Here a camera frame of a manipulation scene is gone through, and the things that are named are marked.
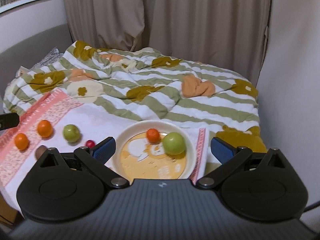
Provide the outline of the cherry tomato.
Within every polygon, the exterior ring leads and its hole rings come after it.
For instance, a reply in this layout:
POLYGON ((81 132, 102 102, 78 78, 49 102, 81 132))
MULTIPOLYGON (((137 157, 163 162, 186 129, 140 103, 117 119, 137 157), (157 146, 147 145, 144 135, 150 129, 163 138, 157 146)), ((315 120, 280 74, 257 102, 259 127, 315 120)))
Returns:
POLYGON ((93 140, 87 140, 85 143, 85 146, 88 148, 93 148, 96 145, 96 143, 93 140))

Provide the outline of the large orange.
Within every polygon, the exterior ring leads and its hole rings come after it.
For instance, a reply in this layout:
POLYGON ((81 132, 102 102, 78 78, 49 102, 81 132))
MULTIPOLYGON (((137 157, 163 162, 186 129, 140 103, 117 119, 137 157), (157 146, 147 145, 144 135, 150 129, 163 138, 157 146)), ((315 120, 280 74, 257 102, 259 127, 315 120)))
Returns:
POLYGON ((37 132, 42 138, 48 138, 53 133, 52 124, 48 120, 41 120, 37 125, 37 132))
POLYGON ((14 144, 19 151, 25 151, 29 146, 29 139, 24 133, 18 133, 14 138, 14 144))

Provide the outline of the green apple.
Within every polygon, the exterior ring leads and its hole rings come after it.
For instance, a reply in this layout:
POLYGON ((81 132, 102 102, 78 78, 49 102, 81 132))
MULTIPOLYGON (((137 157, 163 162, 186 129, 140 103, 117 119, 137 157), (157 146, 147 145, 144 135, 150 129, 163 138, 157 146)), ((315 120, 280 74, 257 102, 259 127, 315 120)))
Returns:
POLYGON ((169 155, 178 155, 186 150, 184 137, 177 132, 168 133, 163 139, 164 151, 169 155))
POLYGON ((63 137, 68 143, 75 143, 80 140, 81 133, 77 126, 68 124, 63 128, 63 137))

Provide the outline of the brown kiwi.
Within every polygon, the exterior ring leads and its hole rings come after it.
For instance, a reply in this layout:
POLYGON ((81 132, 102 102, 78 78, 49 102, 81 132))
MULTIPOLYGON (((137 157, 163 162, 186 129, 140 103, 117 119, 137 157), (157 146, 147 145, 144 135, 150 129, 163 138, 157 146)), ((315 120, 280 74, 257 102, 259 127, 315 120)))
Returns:
POLYGON ((44 145, 39 146, 35 151, 35 158, 36 160, 39 160, 40 157, 44 154, 44 152, 47 150, 47 147, 44 145))

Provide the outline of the small mandarin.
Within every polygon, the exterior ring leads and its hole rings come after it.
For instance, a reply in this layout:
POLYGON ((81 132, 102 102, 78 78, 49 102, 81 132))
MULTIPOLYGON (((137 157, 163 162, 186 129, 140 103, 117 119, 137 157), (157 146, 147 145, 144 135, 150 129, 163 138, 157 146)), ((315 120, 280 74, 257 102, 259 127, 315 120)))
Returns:
POLYGON ((150 128, 146 132, 146 138, 147 138, 148 142, 154 144, 154 143, 157 143, 160 141, 161 136, 160 136, 160 133, 157 129, 150 128))

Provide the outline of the cream bowl yellow cartoon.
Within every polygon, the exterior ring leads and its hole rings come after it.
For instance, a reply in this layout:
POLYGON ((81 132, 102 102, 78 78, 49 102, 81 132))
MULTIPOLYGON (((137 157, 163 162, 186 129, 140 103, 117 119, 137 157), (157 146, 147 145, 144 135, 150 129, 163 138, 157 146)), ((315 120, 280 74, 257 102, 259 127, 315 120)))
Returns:
POLYGON ((187 179, 196 167, 196 148, 179 127, 162 121, 140 121, 125 128, 116 138, 116 152, 110 160, 114 171, 130 182, 134 179, 187 179), (159 131, 161 139, 150 143, 146 132, 159 131), (164 151, 162 139, 170 132, 180 133, 186 150, 178 155, 164 151))

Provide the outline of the small card box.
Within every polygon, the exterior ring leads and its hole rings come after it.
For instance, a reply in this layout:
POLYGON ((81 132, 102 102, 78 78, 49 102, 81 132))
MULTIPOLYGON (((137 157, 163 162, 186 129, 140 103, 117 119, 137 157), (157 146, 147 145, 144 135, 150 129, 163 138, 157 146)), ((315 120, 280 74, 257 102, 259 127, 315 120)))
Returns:
POLYGON ((20 66, 20 68, 17 70, 15 77, 18 78, 23 74, 26 74, 27 72, 29 72, 30 70, 28 68, 25 68, 23 66, 20 66))

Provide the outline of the grey sofa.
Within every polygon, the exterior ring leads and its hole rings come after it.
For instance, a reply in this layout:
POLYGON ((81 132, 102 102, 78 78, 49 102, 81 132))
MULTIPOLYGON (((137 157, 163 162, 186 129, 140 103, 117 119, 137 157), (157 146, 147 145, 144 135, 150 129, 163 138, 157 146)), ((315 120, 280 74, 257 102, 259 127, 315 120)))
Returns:
POLYGON ((64 52, 73 43, 67 24, 58 25, 29 37, 1 53, 1 95, 20 66, 31 68, 54 47, 64 52))

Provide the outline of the grey patterned pillow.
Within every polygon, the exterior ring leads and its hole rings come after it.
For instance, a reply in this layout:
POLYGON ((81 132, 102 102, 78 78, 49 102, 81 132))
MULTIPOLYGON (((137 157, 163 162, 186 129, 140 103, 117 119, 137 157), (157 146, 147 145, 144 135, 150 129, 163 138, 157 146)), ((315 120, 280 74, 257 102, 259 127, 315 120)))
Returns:
POLYGON ((34 64, 31 67, 31 70, 35 70, 41 68, 43 66, 47 66, 48 64, 52 64, 59 60, 63 56, 57 47, 54 47, 40 62, 34 64))

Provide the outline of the green striped floral blanket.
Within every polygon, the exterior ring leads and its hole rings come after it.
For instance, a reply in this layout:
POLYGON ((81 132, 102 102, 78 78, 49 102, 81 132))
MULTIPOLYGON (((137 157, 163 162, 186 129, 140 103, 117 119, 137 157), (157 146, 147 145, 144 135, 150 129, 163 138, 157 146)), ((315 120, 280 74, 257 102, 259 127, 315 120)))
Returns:
POLYGON ((165 56, 152 48, 131 52, 76 41, 55 62, 13 79, 4 93, 4 110, 23 114, 55 88, 122 118, 205 127, 210 137, 234 147, 266 152, 258 91, 232 70, 165 56))

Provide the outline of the beige curtain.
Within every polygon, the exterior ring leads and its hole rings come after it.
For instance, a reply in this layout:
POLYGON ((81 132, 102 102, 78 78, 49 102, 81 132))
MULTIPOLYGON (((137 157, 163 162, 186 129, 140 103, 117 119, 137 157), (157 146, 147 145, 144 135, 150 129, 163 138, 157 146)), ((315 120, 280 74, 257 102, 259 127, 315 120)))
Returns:
POLYGON ((64 0, 75 40, 213 64, 256 84, 271 0, 64 0))

